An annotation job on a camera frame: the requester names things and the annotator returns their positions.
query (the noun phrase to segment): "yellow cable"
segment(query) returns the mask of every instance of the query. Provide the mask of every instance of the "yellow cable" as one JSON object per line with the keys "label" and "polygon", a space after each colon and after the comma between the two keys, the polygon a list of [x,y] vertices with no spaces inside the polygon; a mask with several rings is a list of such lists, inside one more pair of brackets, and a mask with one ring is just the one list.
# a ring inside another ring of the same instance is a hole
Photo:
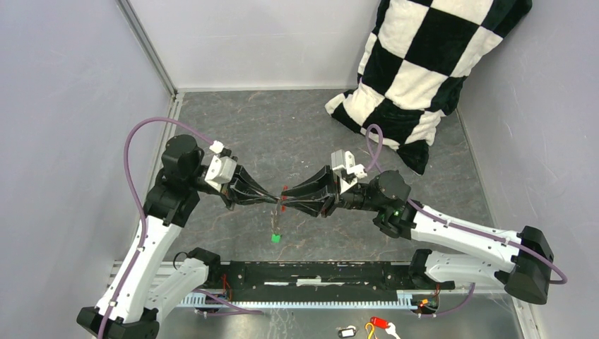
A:
{"label": "yellow cable", "polygon": [[374,335],[374,339],[378,339],[376,337],[376,334],[374,334],[374,324],[373,323],[367,323],[366,325],[364,325],[364,329],[366,329],[366,331],[368,331],[368,325],[372,326],[372,328],[370,329],[370,333],[368,333],[368,339],[371,339],[373,335]]}

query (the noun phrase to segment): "checkered pillow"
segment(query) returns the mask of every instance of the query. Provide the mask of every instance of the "checkered pillow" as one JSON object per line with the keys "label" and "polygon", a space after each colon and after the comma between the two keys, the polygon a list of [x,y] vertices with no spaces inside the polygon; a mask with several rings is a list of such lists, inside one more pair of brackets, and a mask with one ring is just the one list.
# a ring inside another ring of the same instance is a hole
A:
{"label": "checkered pillow", "polygon": [[326,111],[355,133],[378,124],[383,144],[424,174],[437,124],[456,109],[470,70],[531,6],[532,0],[381,0],[358,87],[331,99]]}

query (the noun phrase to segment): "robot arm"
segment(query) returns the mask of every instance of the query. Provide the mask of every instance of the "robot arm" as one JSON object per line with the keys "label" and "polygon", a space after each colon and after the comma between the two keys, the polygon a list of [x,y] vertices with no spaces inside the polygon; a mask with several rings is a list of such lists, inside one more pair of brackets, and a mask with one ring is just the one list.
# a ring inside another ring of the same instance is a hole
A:
{"label": "robot arm", "polygon": [[[204,151],[191,136],[171,138],[162,154],[163,168],[143,206],[148,231],[144,247],[138,248],[142,235],[141,222],[121,270],[95,307],[81,309],[77,322],[97,335],[108,307],[112,307],[104,338],[155,338],[160,322],[194,288],[210,279],[210,266],[220,257],[195,249],[183,265],[162,284],[150,291],[151,283],[162,259],[185,227],[200,201],[198,192],[218,195],[225,206],[277,203],[278,198],[257,184],[231,151],[215,142],[210,149],[216,154],[209,165],[202,165]],[[115,302],[114,289],[139,251],[135,265]]]}
{"label": "robot arm", "polygon": [[[413,257],[414,279],[424,284],[446,281],[485,283],[504,286],[512,296],[534,304],[545,304],[551,270],[530,254],[513,246],[521,244],[553,262],[553,253],[545,236],[534,227],[522,232],[497,230],[445,215],[418,201],[410,201],[411,188],[397,171],[378,174],[369,183],[363,166],[355,165],[350,152],[332,154],[331,166],[325,166],[312,178],[282,192],[283,206],[296,208],[311,216],[326,218],[337,208],[376,212],[372,222],[386,235],[421,242],[431,242],[465,254],[441,254],[419,250]],[[427,214],[438,216],[439,222]],[[462,225],[479,234],[466,232],[450,223]],[[506,239],[505,243],[480,234]]]}

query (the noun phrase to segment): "gray floor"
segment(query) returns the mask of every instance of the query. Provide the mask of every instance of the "gray floor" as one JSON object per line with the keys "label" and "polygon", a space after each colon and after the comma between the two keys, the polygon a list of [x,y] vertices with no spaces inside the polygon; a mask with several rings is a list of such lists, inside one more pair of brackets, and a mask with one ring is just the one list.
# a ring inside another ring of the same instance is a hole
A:
{"label": "gray floor", "polygon": [[[459,303],[462,295],[442,295],[441,310]],[[420,319],[406,310],[392,309],[264,309],[265,315],[221,316],[204,319],[193,309],[175,309],[160,324],[159,339],[337,338],[337,328],[355,326],[354,338],[366,338],[364,325],[371,316],[396,326],[402,339],[522,339],[514,304],[506,295],[475,295],[458,313],[437,319]],[[378,338],[392,338],[377,329]]]}
{"label": "gray floor", "polygon": [[[222,141],[265,189],[279,194],[330,162],[331,152],[351,150],[367,164],[364,137],[329,117],[324,104],[339,90],[187,93],[179,120]],[[442,119],[424,176],[413,174],[392,150],[384,169],[397,169],[412,198],[458,218],[491,225],[478,175],[456,114]],[[271,242],[271,205],[228,211],[219,198],[202,196],[188,225],[169,250],[197,246],[223,260],[410,260],[415,249],[440,246],[390,239],[373,226],[373,213],[337,210],[312,218],[288,209],[280,220],[280,243]]]}

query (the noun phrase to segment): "red marking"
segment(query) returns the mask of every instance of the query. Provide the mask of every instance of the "red marking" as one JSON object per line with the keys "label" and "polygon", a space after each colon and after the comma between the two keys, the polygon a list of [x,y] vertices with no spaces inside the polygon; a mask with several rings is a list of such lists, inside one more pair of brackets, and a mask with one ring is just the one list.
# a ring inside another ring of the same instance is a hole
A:
{"label": "red marking", "polygon": [[[283,186],[283,191],[287,191],[287,185]],[[287,196],[281,196],[281,200],[287,200]],[[281,213],[285,212],[285,206],[281,206]]]}
{"label": "red marking", "polygon": [[370,322],[379,328],[389,328],[389,322],[385,319],[380,319],[373,316],[372,318],[370,318]]}

